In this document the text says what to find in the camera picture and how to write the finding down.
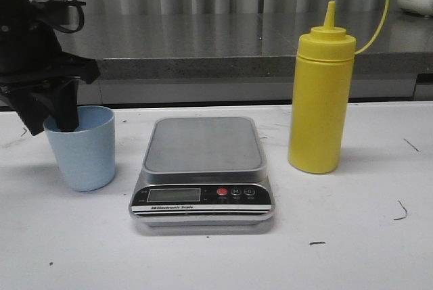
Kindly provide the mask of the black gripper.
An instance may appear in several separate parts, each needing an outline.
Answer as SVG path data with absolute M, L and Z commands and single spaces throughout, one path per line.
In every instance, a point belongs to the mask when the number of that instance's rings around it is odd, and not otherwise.
M 62 132 L 79 124 L 78 84 L 100 75 L 95 59 L 62 50 L 57 33 L 83 29 L 84 1 L 1 0 L 1 95 L 35 136 L 51 114 Z

